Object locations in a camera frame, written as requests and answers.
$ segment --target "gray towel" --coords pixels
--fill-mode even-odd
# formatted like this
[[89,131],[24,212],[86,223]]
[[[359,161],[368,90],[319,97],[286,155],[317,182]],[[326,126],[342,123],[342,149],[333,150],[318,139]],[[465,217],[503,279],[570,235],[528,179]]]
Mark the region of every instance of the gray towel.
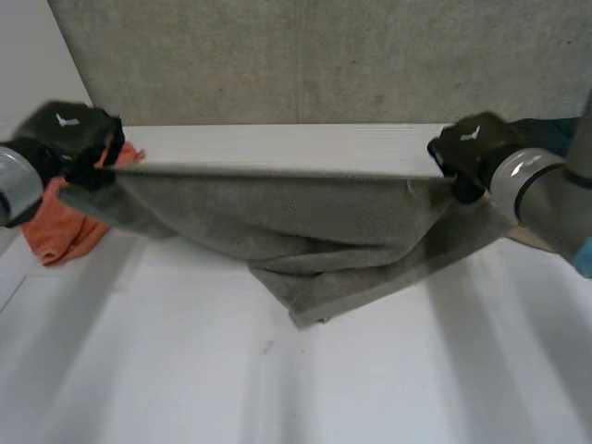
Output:
[[118,228],[179,234],[247,261],[301,326],[412,285],[512,226],[488,203],[455,203],[444,178],[136,166],[60,199]]

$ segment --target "table surface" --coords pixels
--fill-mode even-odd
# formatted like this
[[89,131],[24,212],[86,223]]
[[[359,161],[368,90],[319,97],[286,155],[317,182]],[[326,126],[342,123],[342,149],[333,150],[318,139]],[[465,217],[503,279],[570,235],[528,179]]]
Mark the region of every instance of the table surface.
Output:
[[[433,129],[403,128],[418,143]],[[256,146],[268,130],[284,139],[233,130],[227,146]],[[322,133],[335,151],[359,127],[289,130]],[[419,144],[397,143],[396,126],[376,130],[379,147],[396,149],[366,143],[367,170],[367,158],[388,158],[393,172],[428,174]],[[181,162],[191,138],[193,155],[226,137],[223,127],[127,133],[163,165]],[[215,152],[209,161],[227,162]],[[293,165],[287,153],[282,166]],[[354,166],[349,155],[335,165]],[[511,240],[302,331],[244,264],[183,239],[112,231],[89,256],[46,269],[19,237],[0,269],[9,442],[592,439],[590,284]]]

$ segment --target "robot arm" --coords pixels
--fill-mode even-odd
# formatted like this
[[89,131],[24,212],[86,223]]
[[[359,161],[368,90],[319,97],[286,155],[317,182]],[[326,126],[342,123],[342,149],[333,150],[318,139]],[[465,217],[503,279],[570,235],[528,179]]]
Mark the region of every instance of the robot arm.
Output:
[[586,278],[592,278],[592,96],[567,161],[529,146],[500,118],[484,113],[445,128],[428,145],[465,204],[485,191]]
[[0,226],[30,220],[43,190],[65,176],[89,190],[114,179],[108,169],[95,169],[106,147],[106,167],[115,164],[124,142],[121,121],[85,104],[49,102],[29,116],[9,142],[0,142]]

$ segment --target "concrete wall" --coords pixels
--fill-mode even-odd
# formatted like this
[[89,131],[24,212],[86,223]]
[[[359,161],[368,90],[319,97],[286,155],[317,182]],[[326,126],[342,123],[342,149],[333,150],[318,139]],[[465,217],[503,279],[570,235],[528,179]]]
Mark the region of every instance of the concrete wall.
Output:
[[571,117],[589,0],[50,0],[93,101],[129,125]]

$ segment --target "white logo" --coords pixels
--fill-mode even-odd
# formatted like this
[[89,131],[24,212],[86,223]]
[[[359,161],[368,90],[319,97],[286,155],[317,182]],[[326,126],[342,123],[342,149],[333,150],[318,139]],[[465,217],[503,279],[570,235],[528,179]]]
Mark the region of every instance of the white logo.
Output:
[[470,140],[477,140],[477,136],[479,135],[479,131],[481,130],[481,125],[479,125],[477,127],[477,129],[475,130],[474,133],[472,134],[465,134],[464,136],[461,136],[461,141],[470,141]]
[[62,128],[78,125],[80,123],[77,118],[65,120],[64,118],[60,117],[59,114],[56,114],[55,116],[57,117],[57,123],[59,123],[59,126]]

